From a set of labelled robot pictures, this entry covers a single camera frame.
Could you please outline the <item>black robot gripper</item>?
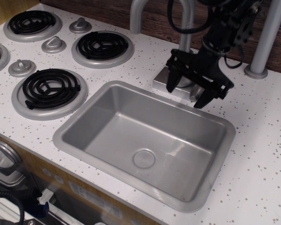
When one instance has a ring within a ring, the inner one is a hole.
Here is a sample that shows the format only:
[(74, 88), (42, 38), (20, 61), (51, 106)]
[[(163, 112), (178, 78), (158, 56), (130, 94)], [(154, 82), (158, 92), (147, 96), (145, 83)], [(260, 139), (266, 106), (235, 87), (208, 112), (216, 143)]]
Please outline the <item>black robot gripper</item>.
[(214, 98), (224, 99), (234, 87), (219, 68), (219, 60), (230, 51), (229, 42), (203, 38), (201, 43), (197, 54), (172, 49), (166, 63), (169, 69), (166, 89), (169, 93), (177, 87), (182, 77), (205, 89), (194, 105), (197, 109), (202, 109)]

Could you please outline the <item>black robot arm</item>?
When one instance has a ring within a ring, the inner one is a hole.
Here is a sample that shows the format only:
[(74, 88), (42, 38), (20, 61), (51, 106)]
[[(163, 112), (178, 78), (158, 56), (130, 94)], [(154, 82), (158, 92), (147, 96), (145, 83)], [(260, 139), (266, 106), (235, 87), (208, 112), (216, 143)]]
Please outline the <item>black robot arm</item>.
[(166, 65), (169, 76), (166, 83), (168, 92), (172, 92), (185, 77), (203, 89), (194, 107), (201, 109), (214, 98), (224, 99), (233, 82), (220, 70), (218, 62), (227, 58), (231, 48), (236, 47), (241, 59), (244, 59), (242, 44), (252, 35), (252, 26), (261, 10), (260, 0), (203, 0), (208, 7), (206, 22), (197, 28), (181, 29), (172, 20), (173, 1), (167, 5), (168, 21), (171, 27), (181, 34), (193, 34), (208, 29), (201, 39), (201, 48), (197, 54), (186, 53), (178, 49), (171, 50)]

